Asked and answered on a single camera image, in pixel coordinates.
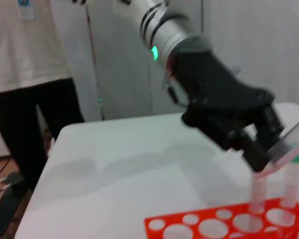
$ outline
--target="plastic tube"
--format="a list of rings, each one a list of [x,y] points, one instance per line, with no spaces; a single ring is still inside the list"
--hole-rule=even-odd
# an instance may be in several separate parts
[[[299,191],[299,155],[294,158],[287,166],[285,171],[286,191],[280,202],[282,207],[293,209],[297,205]],[[289,212],[282,214],[281,219],[284,225],[292,225],[293,215]]]
[[[257,173],[252,175],[251,198],[249,212],[261,214],[265,211],[267,190],[267,177],[259,177]]]

